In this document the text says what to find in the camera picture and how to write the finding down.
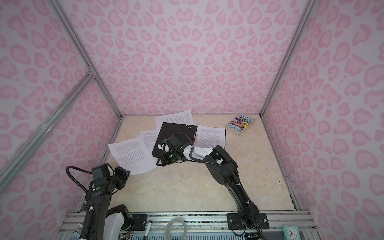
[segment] marble tabletop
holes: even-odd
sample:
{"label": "marble tabletop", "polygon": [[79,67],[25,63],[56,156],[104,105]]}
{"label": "marble tabletop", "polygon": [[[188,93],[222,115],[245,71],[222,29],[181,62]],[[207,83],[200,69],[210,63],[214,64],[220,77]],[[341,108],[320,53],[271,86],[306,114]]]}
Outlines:
{"label": "marble tabletop", "polygon": [[[241,136],[226,133],[226,151],[236,161],[240,180],[260,210],[294,210],[283,176],[259,115]],[[195,124],[224,127],[236,115],[193,115]],[[154,130],[154,116],[127,116],[116,142]],[[110,154],[107,163],[117,167]],[[217,183],[204,164],[183,162],[132,175],[113,195],[110,207],[125,204],[130,212],[237,210],[228,190]]]}

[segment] clock face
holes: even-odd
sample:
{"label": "clock face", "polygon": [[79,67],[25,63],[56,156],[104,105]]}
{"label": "clock face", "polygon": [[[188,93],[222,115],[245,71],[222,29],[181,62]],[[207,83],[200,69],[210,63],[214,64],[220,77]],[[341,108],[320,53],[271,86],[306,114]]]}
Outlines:
{"label": "clock face", "polygon": [[286,233],[287,233],[287,238],[289,240],[300,240],[300,236],[299,236],[299,233],[297,231],[297,228],[286,227],[285,230],[286,230]]}

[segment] white sheet of paper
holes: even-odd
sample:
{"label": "white sheet of paper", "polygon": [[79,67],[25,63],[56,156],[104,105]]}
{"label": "white sheet of paper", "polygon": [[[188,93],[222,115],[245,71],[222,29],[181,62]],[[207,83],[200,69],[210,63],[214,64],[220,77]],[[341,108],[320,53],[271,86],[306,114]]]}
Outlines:
{"label": "white sheet of paper", "polygon": [[139,136],[147,146],[149,152],[152,153],[157,140],[156,130],[141,131]]}
{"label": "white sheet of paper", "polygon": [[191,110],[156,117],[155,124],[156,124],[157,135],[159,135],[163,122],[195,125],[195,122],[193,121],[193,118],[192,118]]}
{"label": "white sheet of paper", "polygon": [[112,156],[120,167],[131,171],[131,175],[148,172],[156,166],[156,160],[140,137],[108,144]]}
{"label": "white sheet of paper", "polygon": [[214,148],[219,145],[225,149],[225,128],[197,125],[196,135],[196,147]]}

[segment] wallpaper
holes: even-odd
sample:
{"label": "wallpaper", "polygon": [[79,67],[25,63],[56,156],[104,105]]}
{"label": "wallpaper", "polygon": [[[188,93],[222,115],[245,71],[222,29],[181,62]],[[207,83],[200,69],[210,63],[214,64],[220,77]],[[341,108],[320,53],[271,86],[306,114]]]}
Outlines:
{"label": "wallpaper", "polygon": [[[54,238],[84,194],[65,167],[95,167],[115,125],[115,115],[92,81],[0,196],[0,238]],[[91,174],[71,173],[88,186]]]}
{"label": "wallpaper", "polygon": [[123,114],[259,113],[306,0],[63,0]]}
{"label": "wallpaper", "polygon": [[324,240],[384,239],[384,1],[320,1],[266,123]]}
{"label": "wallpaper", "polygon": [[0,2],[0,172],[87,70],[44,0]]}

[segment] black mounting plate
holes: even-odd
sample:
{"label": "black mounting plate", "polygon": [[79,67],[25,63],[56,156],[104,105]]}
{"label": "black mounting plate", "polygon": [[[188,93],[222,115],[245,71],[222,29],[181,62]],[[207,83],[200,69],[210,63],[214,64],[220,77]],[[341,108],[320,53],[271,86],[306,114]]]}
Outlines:
{"label": "black mounting plate", "polygon": [[[227,223],[228,223],[228,229],[229,230],[244,230],[244,226],[241,223],[241,219],[244,215],[240,213],[235,214],[227,214]],[[269,229],[269,223],[268,219],[266,217],[266,214],[263,212],[260,212],[257,216],[257,219],[255,219],[256,224],[259,223],[257,227],[260,229],[260,226],[262,229]]]}
{"label": "black mounting plate", "polygon": [[133,218],[133,221],[135,222],[135,226],[134,226],[133,230],[134,231],[144,231],[148,215],[146,215],[146,214],[132,214],[131,216]]}

